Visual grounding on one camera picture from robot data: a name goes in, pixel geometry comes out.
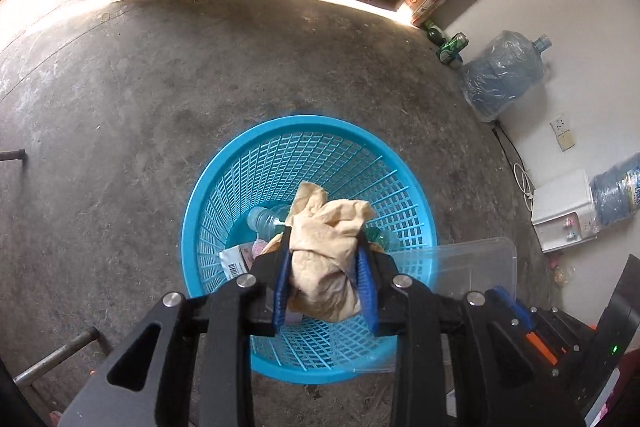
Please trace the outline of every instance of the silver screw head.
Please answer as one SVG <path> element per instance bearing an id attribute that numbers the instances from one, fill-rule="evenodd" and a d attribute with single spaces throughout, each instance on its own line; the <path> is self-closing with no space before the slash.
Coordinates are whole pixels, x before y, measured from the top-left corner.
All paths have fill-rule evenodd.
<path id="1" fill-rule="evenodd" d="M 251 288 L 255 284 L 255 275 L 250 273 L 243 273 L 236 279 L 236 284 L 241 288 Z"/>
<path id="2" fill-rule="evenodd" d="M 411 279 L 411 276 L 401 273 L 394 277 L 393 283 L 396 288 L 409 288 L 414 280 Z"/>
<path id="3" fill-rule="evenodd" d="M 469 292 L 466 294 L 466 301 L 472 306 L 482 306 L 486 300 L 480 292 Z"/>
<path id="4" fill-rule="evenodd" d="M 164 297 L 162 297 L 162 304 L 164 304 L 167 308 L 173 308 L 182 302 L 182 295 L 178 292 L 169 292 Z"/>

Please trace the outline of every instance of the basket rim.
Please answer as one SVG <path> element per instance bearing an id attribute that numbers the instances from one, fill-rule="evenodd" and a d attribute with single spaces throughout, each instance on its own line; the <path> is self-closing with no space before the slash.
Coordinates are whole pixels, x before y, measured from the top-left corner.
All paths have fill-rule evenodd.
<path id="1" fill-rule="evenodd" d="M 187 203 L 180 238 L 182 273 L 190 297 L 199 297 L 206 294 L 200 281 L 197 255 L 195 254 L 197 251 L 198 228 L 200 226 L 202 204 L 207 198 L 210 187 L 217 182 L 231 163 L 236 160 L 238 153 L 274 135 L 300 131 L 331 134 L 332 129 L 337 136 L 345 137 L 356 143 L 364 143 L 372 153 L 382 156 L 385 163 L 396 169 L 398 175 L 405 180 L 412 199 L 421 201 L 423 204 L 422 206 L 426 213 L 425 228 L 429 229 L 422 233 L 425 239 L 423 246 L 435 247 L 437 245 L 435 222 L 424 191 L 409 167 L 391 147 L 370 132 L 352 123 L 338 120 L 337 118 L 310 114 L 284 116 L 251 127 L 235 137 L 213 157 L 196 182 Z M 287 368 L 285 366 L 276 368 L 267 360 L 262 360 L 255 355 L 252 355 L 252 367 L 267 377 L 278 378 L 279 380 L 284 380 L 282 377 L 289 377 L 286 378 L 285 381 L 292 381 L 294 383 L 328 383 L 328 378 L 331 378 L 330 381 L 340 381 L 353 376 L 353 374 L 350 375 L 347 372 L 340 371 L 338 367 L 335 369 L 311 368 L 307 371 L 300 371 L 299 369 Z M 345 374 L 343 377 L 340 377 L 338 373 Z M 310 378 L 312 374 L 318 377 L 317 382 L 311 382 L 311 380 L 314 380 L 314 378 Z M 300 380 L 299 378 L 295 378 L 296 376 L 305 376 L 306 378 Z"/>

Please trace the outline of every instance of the bottle label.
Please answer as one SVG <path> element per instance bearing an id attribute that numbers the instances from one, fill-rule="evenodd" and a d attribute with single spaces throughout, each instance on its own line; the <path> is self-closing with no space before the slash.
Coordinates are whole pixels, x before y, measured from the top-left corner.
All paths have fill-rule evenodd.
<path id="1" fill-rule="evenodd" d="M 635 212 L 640 207 L 640 167 L 626 172 L 625 185 L 629 207 L 631 212 Z"/>

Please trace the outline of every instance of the power cord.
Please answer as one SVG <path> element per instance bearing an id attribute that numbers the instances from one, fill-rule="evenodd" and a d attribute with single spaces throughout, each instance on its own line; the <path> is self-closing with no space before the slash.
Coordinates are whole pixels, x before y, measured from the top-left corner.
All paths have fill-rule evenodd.
<path id="1" fill-rule="evenodd" d="M 511 144 L 511 148 L 513 149 L 513 152 L 516 153 L 516 155 L 518 156 L 518 160 L 519 160 L 518 162 L 512 163 L 511 160 L 509 159 L 509 155 L 507 154 L 507 151 L 505 150 L 504 145 L 502 144 L 502 140 L 500 139 L 500 136 L 498 135 L 498 130 L 500 130 L 500 133 L 502 133 L 502 135 Z M 524 202 L 527 205 L 527 208 L 529 209 L 529 212 L 531 212 L 533 210 L 533 189 L 534 189 L 534 186 L 533 186 L 533 183 L 531 181 L 531 178 L 529 177 L 529 174 L 527 174 L 527 171 L 525 170 L 525 168 L 523 166 L 524 162 L 522 161 L 522 157 L 520 156 L 520 153 L 516 149 L 516 146 L 511 141 L 511 138 L 509 138 L 508 134 L 505 133 L 504 129 L 502 128 L 502 124 L 500 124 L 499 120 L 496 120 L 494 122 L 494 127 L 492 128 L 492 131 L 494 133 L 494 136 L 498 140 L 498 143 L 500 144 L 500 147 L 502 148 L 502 152 L 504 152 L 505 158 L 507 158 L 507 163 L 509 164 L 511 169 L 513 169 L 513 176 L 514 176 L 514 178 L 516 178 L 516 183 L 518 184 L 518 188 L 523 193 Z"/>

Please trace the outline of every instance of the gray floor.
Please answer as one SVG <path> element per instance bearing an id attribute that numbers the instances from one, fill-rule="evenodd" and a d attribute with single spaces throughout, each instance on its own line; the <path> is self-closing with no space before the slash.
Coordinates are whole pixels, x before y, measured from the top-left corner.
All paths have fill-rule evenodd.
<path id="1" fill-rule="evenodd" d="M 0 150 L 29 154 L 0 164 L 0 356 L 13 374 L 85 325 L 116 344 L 183 291 L 194 182 L 226 142 L 287 114 L 376 134 L 422 184 L 441 243 L 510 237 L 519 296 L 558 302 L 498 142 L 420 30 L 313 0 L 69 13 L 0 53 Z M 34 388 L 62 409 L 103 356 L 92 345 Z M 390 390 L 385 375 L 318 388 L 255 377 L 257 425 L 384 425 Z"/>

